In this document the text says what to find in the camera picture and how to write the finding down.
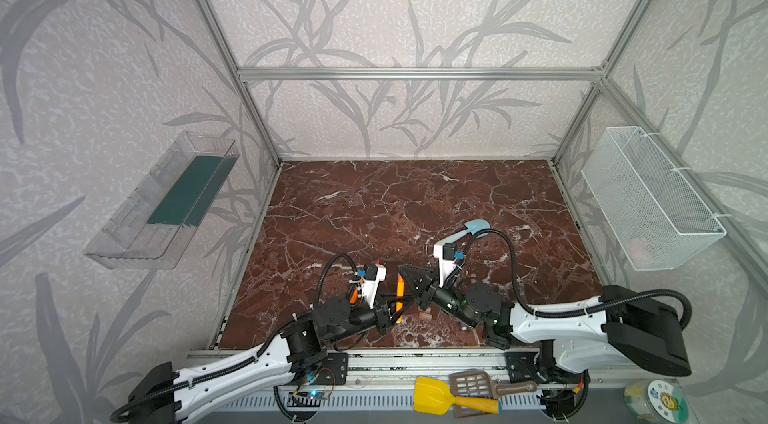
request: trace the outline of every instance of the wallpaper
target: wallpaper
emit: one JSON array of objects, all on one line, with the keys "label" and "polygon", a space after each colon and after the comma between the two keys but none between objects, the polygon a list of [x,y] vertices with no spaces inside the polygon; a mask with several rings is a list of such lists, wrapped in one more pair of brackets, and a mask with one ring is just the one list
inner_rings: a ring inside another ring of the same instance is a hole
[{"label": "wallpaper", "polygon": [[[721,243],[672,271],[638,272],[581,176],[607,126],[630,125],[601,97],[568,147],[558,170],[600,254],[611,284],[635,291],[667,288],[685,294],[693,319],[684,332],[693,373],[680,382],[702,424],[757,424],[768,412],[768,299]],[[675,300],[669,304],[679,305]]]},{"label": "wallpaper", "polygon": [[[239,66],[600,66],[635,0],[209,0]],[[585,84],[251,82],[291,159],[549,157]],[[537,104],[524,104],[530,101]]]},{"label": "wallpaper", "polygon": [[635,0],[210,0],[240,66],[599,66]]},{"label": "wallpaper", "polygon": [[[277,86],[251,93],[280,154],[293,159],[545,159],[588,83],[286,81],[279,93]],[[457,97],[445,105],[449,94]]]},{"label": "wallpaper", "polygon": [[768,255],[768,0],[658,0],[611,78]]},{"label": "wallpaper", "polygon": [[[216,326],[274,175],[191,0],[0,0],[0,422],[106,422]],[[182,130],[240,158],[172,271],[88,241]]]}]

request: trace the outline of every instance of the black mounting plate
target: black mounting plate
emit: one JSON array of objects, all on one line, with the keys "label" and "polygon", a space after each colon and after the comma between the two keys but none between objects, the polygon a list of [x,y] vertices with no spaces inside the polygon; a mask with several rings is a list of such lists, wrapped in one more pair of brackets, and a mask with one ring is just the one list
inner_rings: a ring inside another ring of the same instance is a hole
[{"label": "black mounting plate", "polygon": [[530,351],[505,352],[504,361],[507,364],[509,382],[535,381],[537,384],[579,384],[581,374],[557,372],[543,374],[536,365],[538,349]]},{"label": "black mounting plate", "polygon": [[[312,381],[312,384],[322,386],[332,386],[334,383],[334,377],[336,378],[336,385],[342,386],[346,384],[346,372],[350,363],[350,355],[346,352],[328,352],[328,356],[320,361],[320,367],[323,369],[317,378]],[[291,381],[291,384],[297,385],[304,380],[304,376],[298,376]]]}]

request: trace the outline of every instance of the yellow handle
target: yellow handle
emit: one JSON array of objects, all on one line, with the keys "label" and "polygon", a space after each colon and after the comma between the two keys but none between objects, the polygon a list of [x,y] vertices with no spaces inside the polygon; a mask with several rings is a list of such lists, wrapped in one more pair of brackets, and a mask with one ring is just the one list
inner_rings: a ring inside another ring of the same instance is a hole
[{"label": "yellow handle", "polygon": [[482,397],[461,397],[456,396],[456,406],[464,406],[469,409],[490,412],[498,414],[502,404],[495,399],[484,399]]}]

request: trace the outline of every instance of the yellow toy shovel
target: yellow toy shovel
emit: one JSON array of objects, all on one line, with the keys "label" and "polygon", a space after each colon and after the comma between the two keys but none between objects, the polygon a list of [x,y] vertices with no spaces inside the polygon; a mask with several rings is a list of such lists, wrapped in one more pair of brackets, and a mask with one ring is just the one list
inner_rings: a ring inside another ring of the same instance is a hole
[{"label": "yellow toy shovel", "polygon": [[414,410],[442,416],[453,404],[493,414],[498,414],[502,408],[498,400],[482,397],[453,396],[448,389],[448,384],[443,381],[429,379],[428,377],[416,378]]}]

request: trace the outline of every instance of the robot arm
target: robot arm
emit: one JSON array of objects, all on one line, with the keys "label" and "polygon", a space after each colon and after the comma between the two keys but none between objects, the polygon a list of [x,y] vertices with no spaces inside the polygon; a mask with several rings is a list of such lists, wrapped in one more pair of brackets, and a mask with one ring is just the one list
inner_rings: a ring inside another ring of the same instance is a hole
[{"label": "robot arm", "polygon": [[446,283],[446,278],[456,269],[456,264],[464,257],[460,251],[456,251],[456,241],[472,233],[476,235],[483,229],[489,229],[491,225],[485,219],[473,219],[464,223],[466,229],[462,229],[448,237],[437,241],[432,246],[432,256],[437,257],[440,275],[440,287]]},{"label": "robot arm", "polygon": [[[379,272],[371,283],[378,283]],[[373,295],[353,306],[334,296],[317,308],[284,324],[260,346],[202,366],[173,372],[160,364],[129,395],[128,404],[113,413],[113,422],[192,424],[216,408],[254,391],[289,383],[312,383],[328,357],[327,346],[376,328],[386,333],[408,308],[408,298]],[[406,301],[394,312],[396,301]]]},{"label": "robot arm", "polygon": [[[500,231],[487,228],[477,237],[484,233],[498,234],[510,246],[512,287],[518,302],[503,302],[482,282],[462,291],[455,279],[446,283],[439,268],[402,265],[399,274],[419,307],[426,310],[434,303],[469,327],[483,326],[485,342],[498,349],[508,349],[514,342],[540,343],[535,368],[526,372],[537,376],[540,383],[578,382],[588,368],[628,362],[666,376],[690,375],[682,337],[690,320],[690,303],[685,296],[670,290],[635,293],[621,286],[604,286],[602,296],[585,301],[530,306],[520,298],[514,281],[516,260],[511,241]],[[673,307],[651,298],[661,295],[676,297],[684,304],[686,311],[680,322]],[[527,379],[523,373],[520,377]]]}]

